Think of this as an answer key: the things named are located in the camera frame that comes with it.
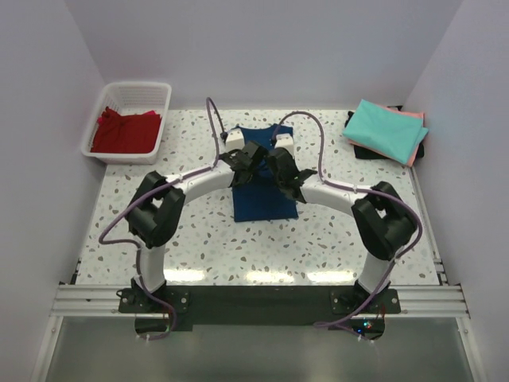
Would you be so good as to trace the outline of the navy blue t-shirt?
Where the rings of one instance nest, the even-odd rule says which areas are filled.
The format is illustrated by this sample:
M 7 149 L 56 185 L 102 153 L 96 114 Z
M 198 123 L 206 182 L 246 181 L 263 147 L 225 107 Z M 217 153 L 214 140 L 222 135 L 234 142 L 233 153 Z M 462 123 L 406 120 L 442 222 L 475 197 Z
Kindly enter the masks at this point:
M 238 127 L 245 143 L 256 142 L 268 151 L 274 148 L 272 138 L 277 125 L 262 129 Z M 275 185 L 273 174 L 265 162 L 258 167 L 258 172 L 245 185 L 232 189 L 235 223 L 261 220 L 297 219 L 297 204 L 287 198 Z

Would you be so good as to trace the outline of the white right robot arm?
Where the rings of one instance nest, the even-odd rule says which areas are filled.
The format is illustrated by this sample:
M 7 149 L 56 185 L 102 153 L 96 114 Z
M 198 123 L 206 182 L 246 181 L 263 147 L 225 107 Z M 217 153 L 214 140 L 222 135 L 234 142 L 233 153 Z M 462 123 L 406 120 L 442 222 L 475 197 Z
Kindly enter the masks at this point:
M 391 184 L 381 181 L 371 188 L 326 181 L 315 170 L 299 170 L 288 150 L 273 149 L 266 164 L 276 186 L 289 199 L 321 205 L 352 216 L 367 250 L 356 281 L 356 307 L 373 312 L 383 302 L 395 261 L 421 239 L 423 227 L 417 213 L 405 204 Z

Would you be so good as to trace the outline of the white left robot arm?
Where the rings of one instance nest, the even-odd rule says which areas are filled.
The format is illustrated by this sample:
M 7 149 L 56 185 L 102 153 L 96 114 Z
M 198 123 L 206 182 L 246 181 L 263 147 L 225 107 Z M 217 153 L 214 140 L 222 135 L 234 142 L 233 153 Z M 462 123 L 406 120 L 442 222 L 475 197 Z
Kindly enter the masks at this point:
M 145 176 L 126 214 L 130 233 L 142 240 L 134 281 L 140 288 L 136 301 L 145 311 L 156 312 L 164 305 L 165 245 L 178 228 L 184 206 L 217 190 L 250 182 L 267 153 L 263 146 L 249 142 L 242 149 L 221 154 L 212 168 L 172 180 L 156 171 Z

